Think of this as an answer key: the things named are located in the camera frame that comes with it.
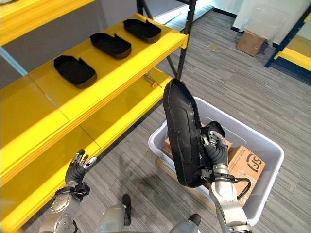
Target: white plastic bin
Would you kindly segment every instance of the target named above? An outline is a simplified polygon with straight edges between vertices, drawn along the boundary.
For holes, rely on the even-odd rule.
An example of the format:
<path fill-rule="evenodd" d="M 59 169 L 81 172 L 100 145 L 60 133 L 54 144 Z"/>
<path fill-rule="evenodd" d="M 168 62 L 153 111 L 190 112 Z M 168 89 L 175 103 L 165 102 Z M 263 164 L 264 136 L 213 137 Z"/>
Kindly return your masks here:
<path fill-rule="evenodd" d="M 208 124 L 212 120 L 218 121 L 225 131 L 226 139 L 233 143 L 233 147 L 244 145 L 266 163 L 251 196 L 243 207 L 251 226 L 254 226 L 259 220 L 276 176 L 278 175 L 278 171 L 284 159 L 284 151 L 277 143 L 251 129 L 242 122 L 204 100 L 198 97 L 194 98 L 203 124 Z M 165 121 L 161 127 L 150 136 L 148 142 L 149 147 L 165 165 L 175 172 L 173 160 L 161 150 L 166 137 L 167 124 Z M 210 201 L 207 188 L 201 186 L 196 188 L 196 190 Z"/>

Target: black shoe insole tray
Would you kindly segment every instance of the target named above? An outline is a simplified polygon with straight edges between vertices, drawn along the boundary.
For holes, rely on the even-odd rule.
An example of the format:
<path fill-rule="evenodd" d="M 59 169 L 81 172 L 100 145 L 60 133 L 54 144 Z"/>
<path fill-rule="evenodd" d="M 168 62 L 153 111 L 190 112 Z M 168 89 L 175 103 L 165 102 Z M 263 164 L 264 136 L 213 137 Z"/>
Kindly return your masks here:
<path fill-rule="evenodd" d="M 114 37 L 105 33 L 90 36 L 92 45 L 116 59 L 126 58 L 132 51 L 131 44 L 116 34 Z"/>
<path fill-rule="evenodd" d="M 80 89 L 91 86 L 97 79 L 95 70 L 81 58 L 61 55 L 54 59 L 54 67 L 63 78 Z"/>
<path fill-rule="evenodd" d="M 161 37 L 161 29 L 148 20 L 144 23 L 138 19 L 127 19 L 123 24 L 125 30 L 149 44 L 155 43 Z"/>

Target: screwdriver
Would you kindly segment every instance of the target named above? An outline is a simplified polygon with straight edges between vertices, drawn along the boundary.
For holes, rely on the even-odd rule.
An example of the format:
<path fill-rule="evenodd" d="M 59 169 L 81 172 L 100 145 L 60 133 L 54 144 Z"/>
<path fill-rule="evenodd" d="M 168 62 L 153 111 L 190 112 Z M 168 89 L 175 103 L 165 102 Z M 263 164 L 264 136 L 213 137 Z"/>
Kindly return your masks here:
<path fill-rule="evenodd" d="M 161 85 L 158 84 L 158 83 L 156 82 L 156 80 L 154 80 L 154 79 L 150 76 L 149 72 L 146 72 L 146 73 L 144 74 L 144 79 L 147 80 L 147 81 L 151 84 L 151 87 L 152 87 L 152 88 L 156 88 L 157 86 L 161 87 Z"/>

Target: brown cardboard box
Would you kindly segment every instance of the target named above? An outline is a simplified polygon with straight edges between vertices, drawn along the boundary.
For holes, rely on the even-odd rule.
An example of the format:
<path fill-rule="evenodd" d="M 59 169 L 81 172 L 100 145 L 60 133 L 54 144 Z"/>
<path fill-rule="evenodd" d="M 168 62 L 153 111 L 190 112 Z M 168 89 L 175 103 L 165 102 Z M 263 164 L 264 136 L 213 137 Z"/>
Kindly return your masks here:
<path fill-rule="evenodd" d="M 234 177 L 249 178 L 252 183 L 247 193 L 239 200 L 241 206 L 245 205 L 265 165 L 264 161 L 244 146 L 239 146 L 230 152 L 229 173 Z M 237 189 L 237 195 L 239 195 L 247 185 L 247 182 L 238 182 L 234 183 L 234 185 Z"/>
<path fill-rule="evenodd" d="M 251 56 L 254 56 L 258 53 L 265 40 L 265 38 L 257 34 L 245 31 L 239 43 L 237 44 L 237 49 Z"/>

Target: yellow shelf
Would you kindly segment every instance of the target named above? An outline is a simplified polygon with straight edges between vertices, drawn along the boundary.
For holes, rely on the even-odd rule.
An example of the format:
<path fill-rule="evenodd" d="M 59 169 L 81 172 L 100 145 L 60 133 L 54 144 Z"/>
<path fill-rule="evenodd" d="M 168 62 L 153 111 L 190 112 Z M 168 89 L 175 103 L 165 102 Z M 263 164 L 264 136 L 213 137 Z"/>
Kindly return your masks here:
<path fill-rule="evenodd" d="M 35 159 L 28 152 L 68 120 L 28 76 L 2 89 L 0 100 L 2 186 Z"/>
<path fill-rule="evenodd" d="M 277 53 L 274 59 L 278 57 L 311 71 L 311 41 L 296 35 L 283 51 Z"/>
<path fill-rule="evenodd" d="M 130 18 L 147 19 L 139 14 Z M 154 44 L 126 32 L 122 22 L 103 31 L 110 35 L 116 33 L 132 44 L 132 52 L 125 59 L 116 60 L 101 52 L 92 46 L 90 39 L 64 53 L 81 57 L 95 69 L 98 78 L 89 88 L 78 89 L 67 82 L 53 67 L 53 60 L 30 72 L 29 76 L 71 122 L 82 122 L 174 50 L 186 46 L 187 35 L 149 21 L 162 29 L 161 38 Z"/>
<path fill-rule="evenodd" d="M 0 7 L 0 46 L 95 0 L 18 0 Z"/>
<path fill-rule="evenodd" d="M 68 164 L 78 149 L 99 155 L 162 98 L 172 78 L 156 68 L 150 70 L 150 75 L 162 88 L 152 88 L 144 78 L 138 79 L 1 188 L 4 233 L 20 228 L 64 185 Z"/>
<path fill-rule="evenodd" d="M 139 14 L 130 18 L 147 19 Z M 187 35 L 151 22 L 162 29 L 161 38 L 154 44 L 126 32 L 122 22 L 104 31 L 117 33 L 132 44 L 126 59 L 116 60 L 102 53 L 90 40 L 64 53 L 81 57 L 96 70 L 97 81 L 89 88 L 69 84 L 54 69 L 52 60 L 1 90 L 1 185 L 146 71 L 178 47 L 186 46 Z"/>
<path fill-rule="evenodd" d="M 81 124 L 101 150 L 106 149 L 162 99 L 164 87 L 172 78 L 156 68 L 149 73 L 162 88 L 152 88 L 148 81 L 140 78 Z"/>
<path fill-rule="evenodd" d="M 25 167 L 0 190 L 1 231 L 16 232 L 65 184 L 65 173 L 76 151 L 94 155 L 99 146 L 77 127 Z"/>

